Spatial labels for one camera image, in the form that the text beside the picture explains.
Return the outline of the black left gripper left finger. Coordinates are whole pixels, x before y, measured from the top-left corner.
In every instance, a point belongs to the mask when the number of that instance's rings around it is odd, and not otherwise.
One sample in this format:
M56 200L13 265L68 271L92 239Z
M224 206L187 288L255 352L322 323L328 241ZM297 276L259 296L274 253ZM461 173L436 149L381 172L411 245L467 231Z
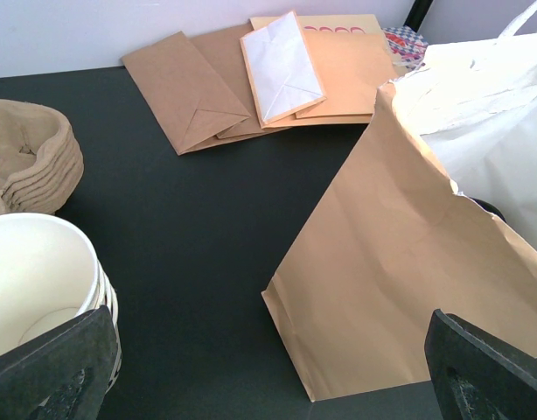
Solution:
M118 352L107 306L0 356L0 419L95 419Z

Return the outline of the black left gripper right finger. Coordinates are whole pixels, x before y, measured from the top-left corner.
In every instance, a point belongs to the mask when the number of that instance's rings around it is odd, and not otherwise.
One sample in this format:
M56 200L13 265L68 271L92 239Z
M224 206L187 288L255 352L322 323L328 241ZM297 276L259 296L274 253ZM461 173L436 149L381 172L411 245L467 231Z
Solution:
M537 359L434 310L425 357L444 419L537 419Z

